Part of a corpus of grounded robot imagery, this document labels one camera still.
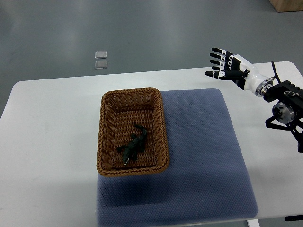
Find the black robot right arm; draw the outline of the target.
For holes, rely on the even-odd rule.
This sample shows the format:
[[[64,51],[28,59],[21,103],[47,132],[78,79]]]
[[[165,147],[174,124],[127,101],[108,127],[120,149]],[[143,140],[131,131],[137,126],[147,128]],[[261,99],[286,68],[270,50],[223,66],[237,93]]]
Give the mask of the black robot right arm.
[[[267,128],[290,131],[298,142],[298,152],[303,152],[303,90],[286,80],[282,82],[274,62],[271,62],[274,78],[278,83],[264,93],[264,100],[277,100],[272,108],[272,116],[265,121]]]

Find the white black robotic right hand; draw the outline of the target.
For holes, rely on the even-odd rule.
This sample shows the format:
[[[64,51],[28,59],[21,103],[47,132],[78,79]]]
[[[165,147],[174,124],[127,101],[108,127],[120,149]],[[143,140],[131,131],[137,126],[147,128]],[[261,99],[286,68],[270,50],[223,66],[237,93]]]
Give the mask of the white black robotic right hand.
[[[212,48],[211,71],[205,75],[219,80],[232,81],[240,89],[263,96],[273,86],[273,78],[262,75],[258,68],[239,54],[220,48]]]

